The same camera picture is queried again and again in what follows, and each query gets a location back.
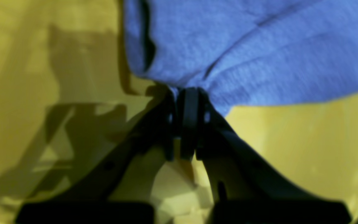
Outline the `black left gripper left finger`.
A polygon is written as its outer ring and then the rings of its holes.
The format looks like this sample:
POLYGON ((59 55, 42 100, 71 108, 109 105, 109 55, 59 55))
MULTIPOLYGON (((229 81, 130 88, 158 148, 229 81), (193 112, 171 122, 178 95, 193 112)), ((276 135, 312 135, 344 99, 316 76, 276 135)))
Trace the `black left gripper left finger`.
POLYGON ((109 201, 112 193, 123 196, 118 188, 130 172, 130 165, 156 152, 158 160, 141 168, 153 168, 150 182, 135 177, 135 183, 124 190, 141 187, 151 190, 154 177, 166 161, 174 159, 176 123, 175 97, 167 93, 163 100, 129 131, 125 139, 107 154, 94 169, 68 190, 50 200, 26 203, 16 217, 16 224, 153 224, 155 211, 148 202, 140 199, 109 201))

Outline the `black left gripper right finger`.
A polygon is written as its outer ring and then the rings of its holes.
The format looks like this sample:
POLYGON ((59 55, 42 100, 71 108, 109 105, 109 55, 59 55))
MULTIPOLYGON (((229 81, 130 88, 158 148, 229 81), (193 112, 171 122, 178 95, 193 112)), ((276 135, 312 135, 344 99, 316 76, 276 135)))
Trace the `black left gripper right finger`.
POLYGON ((202 161, 214 206, 207 224, 348 224, 343 202, 324 200, 281 175, 242 140, 201 88, 178 95, 181 158, 202 161))

